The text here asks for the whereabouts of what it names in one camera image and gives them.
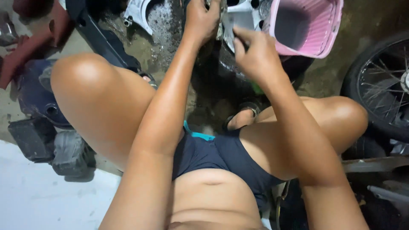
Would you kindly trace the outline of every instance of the black shorts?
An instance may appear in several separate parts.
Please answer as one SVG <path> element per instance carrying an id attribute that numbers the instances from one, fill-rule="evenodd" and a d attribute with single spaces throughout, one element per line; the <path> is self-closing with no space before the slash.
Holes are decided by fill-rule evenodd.
<path id="1" fill-rule="evenodd" d="M 284 181 L 268 174 L 250 157 L 239 134 L 237 129 L 207 141 L 185 132 L 175 151 L 172 180 L 197 169 L 224 169 L 247 183 L 259 210 L 263 210 L 267 204 L 265 191 Z"/>

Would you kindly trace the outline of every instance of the knee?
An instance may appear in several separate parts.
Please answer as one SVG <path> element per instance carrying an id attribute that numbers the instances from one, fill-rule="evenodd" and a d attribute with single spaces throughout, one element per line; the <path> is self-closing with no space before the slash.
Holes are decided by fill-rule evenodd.
<path id="1" fill-rule="evenodd" d="M 57 100 L 98 94 L 112 81 L 112 66 L 97 54 L 75 54 L 59 59 L 51 73 L 51 88 Z"/>
<path id="2" fill-rule="evenodd" d="M 368 113 L 364 107 L 362 107 L 356 101 L 347 97 L 332 97 L 327 106 L 330 106 L 330 110 L 333 116 L 341 123 L 345 124 L 351 131 L 351 135 L 360 137 L 366 131 L 368 127 Z"/>

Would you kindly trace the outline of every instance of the pink plastic basket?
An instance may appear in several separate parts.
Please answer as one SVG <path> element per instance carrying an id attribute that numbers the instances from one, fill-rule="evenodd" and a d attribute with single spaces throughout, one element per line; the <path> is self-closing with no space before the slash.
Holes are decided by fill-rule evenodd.
<path id="1" fill-rule="evenodd" d="M 341 22 L 344 0 L 273 0 L 262 30 L 281 55 L 326 57 Z"/>

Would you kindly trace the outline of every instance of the belly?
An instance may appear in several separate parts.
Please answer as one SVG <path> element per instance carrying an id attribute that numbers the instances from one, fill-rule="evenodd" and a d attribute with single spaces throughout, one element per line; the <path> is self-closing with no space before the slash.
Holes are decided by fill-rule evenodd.
<path id="1" fill-rule="evenodd" d="M 229 171 L 195 170 L 178 177 L 173 185 L 173 205 L 168 210 L 171 222 L 260 223 L 252 191 Z"/>

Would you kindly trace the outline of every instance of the thigh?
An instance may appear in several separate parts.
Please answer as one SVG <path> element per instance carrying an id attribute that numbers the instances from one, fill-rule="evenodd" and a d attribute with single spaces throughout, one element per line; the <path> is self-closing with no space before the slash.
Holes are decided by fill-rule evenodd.
<path id="1" fill-rule="evenodd" d="M 97 54 L 58 60 L 51 86 L 70 124 L 97 153 L 123 171 L 155 90 L 139 75 L 112 66 Z"/>
<path id="2" fill-rule="evenodd" d="M 366 130 L 368 120 L 365 109 L 349 98 L 302 100 L 338 154 L 348 149 Z M 282 180 L 295 178 L 285 147 L 281 145 L 283 135 L 277 126 L 274 110 L 269 107 L 260 115 L 254 124 L 241 129 L 240 141 L 251 158 L 266 172 Z"/>

